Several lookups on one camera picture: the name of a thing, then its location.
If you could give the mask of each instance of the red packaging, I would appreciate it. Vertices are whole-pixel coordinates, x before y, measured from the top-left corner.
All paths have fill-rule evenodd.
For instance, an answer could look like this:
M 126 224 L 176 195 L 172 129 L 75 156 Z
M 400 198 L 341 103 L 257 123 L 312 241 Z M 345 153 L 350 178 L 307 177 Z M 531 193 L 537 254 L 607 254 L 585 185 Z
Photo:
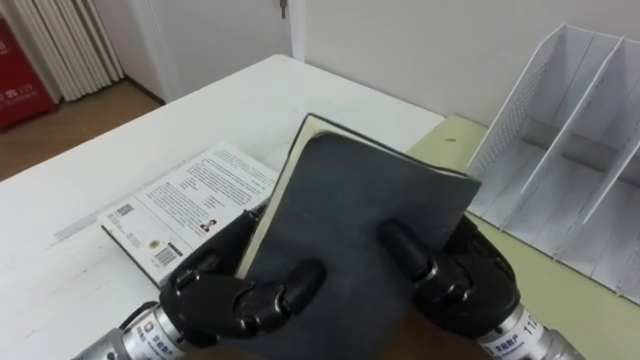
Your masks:
M 56 105 L 0 16 L 0 130 Z

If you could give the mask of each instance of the white desk surface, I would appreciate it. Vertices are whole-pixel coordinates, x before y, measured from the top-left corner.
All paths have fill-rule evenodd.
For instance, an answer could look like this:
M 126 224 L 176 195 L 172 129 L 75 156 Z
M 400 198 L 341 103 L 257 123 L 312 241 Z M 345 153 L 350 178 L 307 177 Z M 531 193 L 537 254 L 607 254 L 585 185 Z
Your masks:
M 220 140 L 279 170 L 308 112 L 402 151 L 443 120 L 274 56 L 0 182 L 0 357 L 68 359 L 157 299 L 97 224 L 55 233 Z

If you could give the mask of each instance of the silver robotic wrist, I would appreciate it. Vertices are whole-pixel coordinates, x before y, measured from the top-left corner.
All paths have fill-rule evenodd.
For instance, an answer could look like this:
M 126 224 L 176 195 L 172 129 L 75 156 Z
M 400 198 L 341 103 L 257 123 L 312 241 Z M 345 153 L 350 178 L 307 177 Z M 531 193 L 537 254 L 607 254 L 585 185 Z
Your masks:
M 584 360 L 561 333 L 544 327 L 522 304 L 477 341 L 494 359 Z

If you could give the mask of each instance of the robot arm label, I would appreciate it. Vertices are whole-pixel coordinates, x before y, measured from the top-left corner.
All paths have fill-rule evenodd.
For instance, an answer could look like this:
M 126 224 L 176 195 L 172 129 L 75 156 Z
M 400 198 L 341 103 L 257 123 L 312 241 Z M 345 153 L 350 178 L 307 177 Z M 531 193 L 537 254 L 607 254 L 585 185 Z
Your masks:
M 529 354 L 540 342 L 544 327 L 526 309 L 516 325 L 499 338 L 488 342 L 478 339 L 482 348 L 494 359 L 518 360 Z
M 185 355 L 165 334 L 153 311 L 140 317 L 123 340 L 133 359 L 178 360 Z

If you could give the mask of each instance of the notebook cover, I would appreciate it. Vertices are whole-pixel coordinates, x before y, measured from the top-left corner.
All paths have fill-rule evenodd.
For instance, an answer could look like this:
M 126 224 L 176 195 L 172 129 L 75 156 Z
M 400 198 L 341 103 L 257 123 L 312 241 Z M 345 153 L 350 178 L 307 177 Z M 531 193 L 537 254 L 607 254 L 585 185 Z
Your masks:
M 378 246 L 376 227 L 395 218 L 440 247 L 478 188 L 475 180 L 337 134 L 311 139 L 247 278 L 272 280 L 300 260 L 318 258 L 327 280 L 282 329 L 223 343 L 266 359 L 374 359 L 412 296 Z

